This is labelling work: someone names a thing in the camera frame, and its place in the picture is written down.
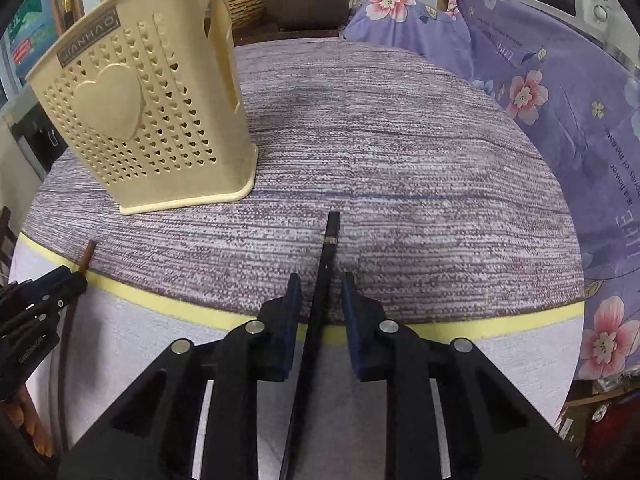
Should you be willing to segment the person's hand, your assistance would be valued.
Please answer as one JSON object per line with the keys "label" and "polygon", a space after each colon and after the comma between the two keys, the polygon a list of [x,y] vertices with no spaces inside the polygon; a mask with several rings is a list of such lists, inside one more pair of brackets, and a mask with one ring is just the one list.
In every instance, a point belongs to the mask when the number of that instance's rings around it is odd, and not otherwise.
{"label": "person's hand", "polygon": [[2,402],[1,407],[13,426],[16,429],[23,428],[32,438],[32,445],[38,454],[47,458],[54,455],[53,441],[25,385],[18,388],[11,401]]}

